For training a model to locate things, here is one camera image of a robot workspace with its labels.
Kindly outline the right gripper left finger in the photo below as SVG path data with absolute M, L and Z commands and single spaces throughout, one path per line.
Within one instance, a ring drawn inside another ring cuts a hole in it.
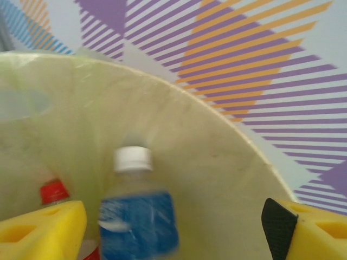
M 0 222 L 0 260 L 76 260 L 86 230 L 81 201 Z

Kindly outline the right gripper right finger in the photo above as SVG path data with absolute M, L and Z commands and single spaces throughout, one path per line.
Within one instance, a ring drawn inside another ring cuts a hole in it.
M 262 228 L 272 260 L 347 260 L 347 216 L 266 199 Z

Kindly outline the red cap red label bottle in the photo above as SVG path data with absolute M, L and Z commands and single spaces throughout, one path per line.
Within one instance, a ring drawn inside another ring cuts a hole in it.
M 70 200 L 70 194 L 62 181 L 53 179 L 40 187 L 43 207 L 56 205 Z M 100 260 L 99 247 L 95 239 L 84 239 L 76 260 Z

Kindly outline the blue label bottle white cap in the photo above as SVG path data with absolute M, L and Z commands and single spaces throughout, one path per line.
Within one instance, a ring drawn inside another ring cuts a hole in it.
M 179 234 L 169 191 L 151 180 L 151 151 L 125 146 L 114 151 L 118 183 L 100 202 L 101 260 L 177 260 Z

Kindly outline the pale yellow plastic bin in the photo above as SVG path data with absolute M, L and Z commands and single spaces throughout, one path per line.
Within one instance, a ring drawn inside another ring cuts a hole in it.
M 150 178 L 172 195 L 179 260 L 272 260 L 262 208 L 293 195 L 234 124 L 122 64 L 0 53 L 0 221 L 39 209 L 40 186 L 59 178 L 96 236 L 99 201 L 120 186 L 113 152 L 126 145 L 151 150 Z

